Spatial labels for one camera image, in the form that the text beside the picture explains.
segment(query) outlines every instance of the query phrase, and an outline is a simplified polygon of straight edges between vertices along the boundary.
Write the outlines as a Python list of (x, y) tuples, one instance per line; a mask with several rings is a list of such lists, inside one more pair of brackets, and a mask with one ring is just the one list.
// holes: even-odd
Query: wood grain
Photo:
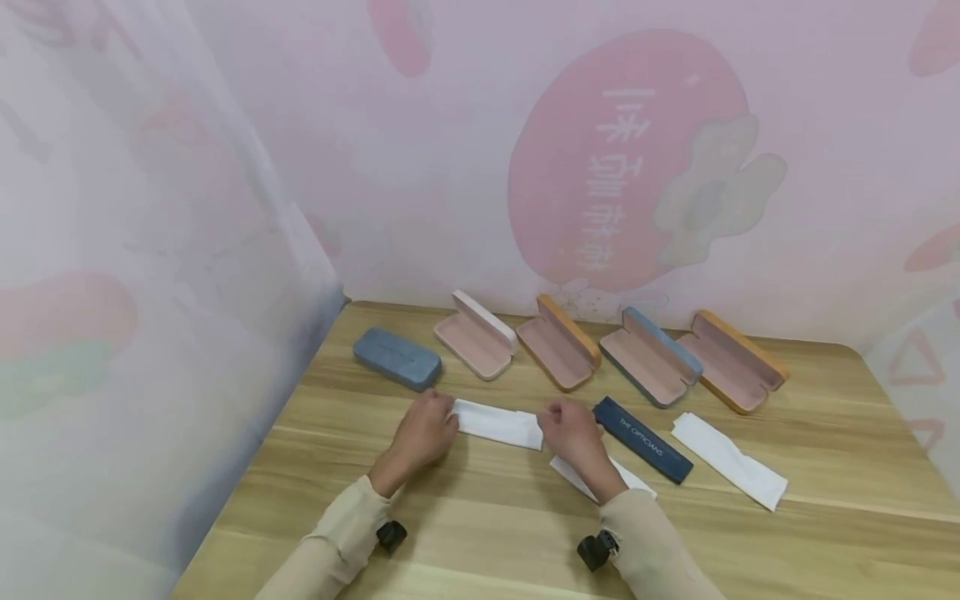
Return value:
[[(525, 351), (494, 381), (480, 380), (433, 336), (449, 314), (347, 306), (174, 597), (253, 597), (387, 447), (414, 394), (353, 361), (350, 347), (368, 327), (436, 350), (444, 360), (437, 387), (457, 397), (534, 412), (558, 394)], [(582, 327), (593, 339), (613, 330)], [(695, 412), (790, 480), (771, 514), (689, 451), (694, 470), (675, 486), (606, 437), (611, 455), (657, 490), (731, 600), (957, 597), (960, 506), (860, 357), (834, 345), (755, 341), (793, 377), (749, 417), (700, 385), (677, 406), (657, 409), (607, 362), (569, 396), (590, 405), (613, 396), (668, 441), (673, 419)], [(460, 436), (395, 504), (410, 537), (391, 558), (374, 552), (344, 597), (631, 598), (614, 569), (591, 575), (580, 563), (574, 548), (595, 533), (597, 510), (548, 460), (547, 452)]]

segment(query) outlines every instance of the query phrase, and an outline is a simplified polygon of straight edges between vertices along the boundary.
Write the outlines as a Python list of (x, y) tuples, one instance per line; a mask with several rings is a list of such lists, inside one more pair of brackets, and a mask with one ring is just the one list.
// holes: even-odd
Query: flower graphic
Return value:
[(33, 412), (63, 396), (79, 397), (107, 379), (111, 349), (103, 340), (84, 339), (36, 356), (0, 362), (0, 420)]
[(666, 187), (654, 210), (657, 227), (673, 234), (660, 252), (660, 264), (677, 268), (704, 262), (714, 239), (745, 233), (759, 223), (787, 168), (770, 154), (740, 168), (758, 132), (752, 114), (707, 123), (697, 132), (690, 167)]
[(661, 308), (669, 298), (663, 292), (637, 290), (628, 294), (612, 294), (589, 287), (583, 277), (562, 285), (544, 283), (540, 291), (547, 294), (574, 319), (595, 323), (620, 323), (620, 312), (627, 306)]

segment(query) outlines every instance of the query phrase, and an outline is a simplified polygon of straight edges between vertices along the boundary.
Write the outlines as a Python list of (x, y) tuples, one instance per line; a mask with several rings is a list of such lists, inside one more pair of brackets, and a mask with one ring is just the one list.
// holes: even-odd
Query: hand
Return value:
[(453, 396), (427, 390), (414, 400), (394, 434), (394, 442), (373, 464), (373, 489), (389, 498), (418, 469), (432, 463), (453, 445), (460, 418), (452, 414)]
[(543, 440), (577, 471), (600, 504), (627, 490), (601, 439), (602, 429), (589, 408), (559, 397), (537, 413)]

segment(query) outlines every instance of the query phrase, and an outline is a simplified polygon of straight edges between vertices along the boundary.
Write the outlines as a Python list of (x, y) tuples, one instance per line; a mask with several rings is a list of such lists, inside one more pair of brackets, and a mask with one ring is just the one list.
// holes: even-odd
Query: sheer white curtain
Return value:
[(341, 287), (182, 3), (0, 5), (0, 597), (162, 597)]

